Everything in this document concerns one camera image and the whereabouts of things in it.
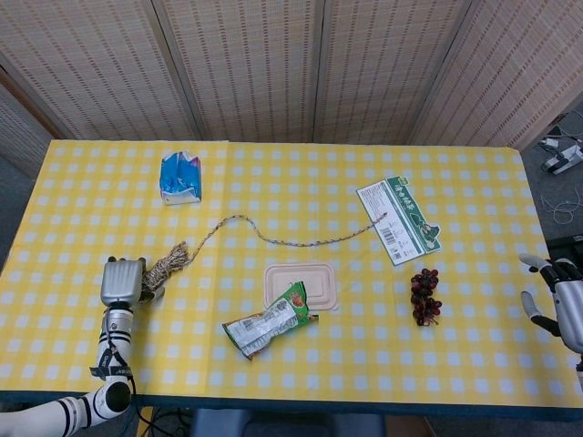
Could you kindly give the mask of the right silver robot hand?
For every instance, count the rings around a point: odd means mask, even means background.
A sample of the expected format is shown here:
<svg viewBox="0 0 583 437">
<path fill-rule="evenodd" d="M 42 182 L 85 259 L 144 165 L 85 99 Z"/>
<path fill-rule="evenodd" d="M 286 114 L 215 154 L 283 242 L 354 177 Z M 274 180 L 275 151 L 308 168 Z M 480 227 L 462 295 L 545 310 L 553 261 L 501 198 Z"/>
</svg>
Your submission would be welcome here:
<svg viewBox="0 0 583 437">
<path fill-rule="evenodd" d="M 553 300 L 555 320 L 544 316 L 534 298 L 522 291 L 523 310 L 531 322 L 559 337 L 565 346 L 582 354 L 582 271 L 569 259 L 545 260 L 531 254 L 520 254 L 520 261 L 537 271 L 547 284 Z"/>
</svg>

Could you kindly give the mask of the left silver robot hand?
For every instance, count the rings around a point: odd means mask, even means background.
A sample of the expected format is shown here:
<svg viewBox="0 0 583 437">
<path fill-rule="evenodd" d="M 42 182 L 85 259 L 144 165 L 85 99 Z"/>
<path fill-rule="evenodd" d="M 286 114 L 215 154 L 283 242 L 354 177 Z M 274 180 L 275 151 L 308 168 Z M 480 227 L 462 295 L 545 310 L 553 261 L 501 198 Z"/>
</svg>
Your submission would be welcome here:
<svg viewBox="0 0 583 437">
<path fill-rule="evenodd" d="M 161 299 L 163 286 L 154 289 L 145 283 L 146 260 L 116 259 L 110 256 L 104 265 L 100 298 L 106 307 L 127 306 Z"/>
</svg>

